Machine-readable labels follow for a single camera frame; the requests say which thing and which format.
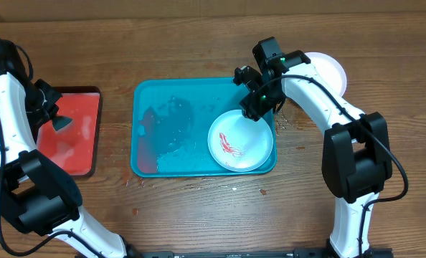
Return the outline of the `light blue plate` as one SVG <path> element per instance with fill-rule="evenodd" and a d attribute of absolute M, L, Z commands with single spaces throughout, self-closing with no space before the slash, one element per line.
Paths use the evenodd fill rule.
<path fill-rule="evenodd" d="M 270 157 L 274 139 L 263 118 L 254 121 L 246 118 L 241 110 L 230 110 L 212 123 L 207 145 L 221 167 L 234 172 L 249 172 Z"/>

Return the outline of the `white plate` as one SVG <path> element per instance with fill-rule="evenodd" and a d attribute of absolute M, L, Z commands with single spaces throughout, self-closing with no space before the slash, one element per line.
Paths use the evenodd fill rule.
<path fill-rule="evenodd" d="M 341 64 L 333 57 L 320 52 L 306 52 L 319 75 L 339 95 L 343 96 L 347 88 L 347 76 Z"/>

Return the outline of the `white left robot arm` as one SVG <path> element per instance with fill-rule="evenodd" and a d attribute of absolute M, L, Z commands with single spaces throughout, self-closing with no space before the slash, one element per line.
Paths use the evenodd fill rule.
<path fill-rule="evenodd" d="M 0 245 L 15 257 L 36 252 L 59 239 L 84 257 L 139 257 L 121 235 L 108 231 L 82 205 L 73 178 L 36 146 L 57 115 L 61 94 L 44 80 L 34 82 L 24 50 L 0 38 Z"/>

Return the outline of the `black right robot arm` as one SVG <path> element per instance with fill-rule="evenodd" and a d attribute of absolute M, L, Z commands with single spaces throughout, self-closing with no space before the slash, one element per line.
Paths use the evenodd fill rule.
<path fill-rule="evenodd" d="M 379 113 L 366 114 L 343 98 L 346 73 L 338 61 L 320 52 L 254 50 L 259 68 L 235 69 L 233 82 L 249 94 L 240 101 L 246 118 L 258 120 L 289 98 L 299 105 L 323 135 L 321 171 L 335 197 L 333 230 L 325 248 L 293 251 L 294 257 L 392 257 L 368 240 L 375 204 L 403 198 L 382 198 L 392 166 L 402 168 L 389 147 L 387 122 Z"/>

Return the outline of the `dark red water tray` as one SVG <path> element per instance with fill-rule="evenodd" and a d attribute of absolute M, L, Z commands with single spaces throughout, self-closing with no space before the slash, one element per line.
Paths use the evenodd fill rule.
<path fill-rule="evenodd" d="M 38 150 L 73 177 L 95 172 L 103 98 L 98 87 L 57 87 L 59 116 L 72 119 L 56 131 L 51 121 L 38 131 Z"/>

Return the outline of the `blue plastic tray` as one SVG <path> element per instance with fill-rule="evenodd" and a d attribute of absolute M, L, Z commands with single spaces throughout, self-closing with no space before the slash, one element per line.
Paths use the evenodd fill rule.
<path fill-rule="evenodd" d="M 262 118 L 273 133 L 270 157 L 259 168 L 234 172 L 211 156 L 207 136 L 221 114 L 241 110 L 248 94 L 230 77 L 146 80 L 134 92 L 130 164 L 147 178 L 182 178 L 265 174 L 277 163 L 273 114 Z"/>

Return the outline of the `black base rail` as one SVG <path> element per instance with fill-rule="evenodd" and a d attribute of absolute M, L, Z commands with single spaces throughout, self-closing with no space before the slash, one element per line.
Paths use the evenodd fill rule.
<path fill-rule="evenodd" d="M 328 258 L 333 255 L 326 248 L 299 248 L 290 252 L 241 252 L 241 253 L 185 253 L 143 252 L 143 258 Z"/>

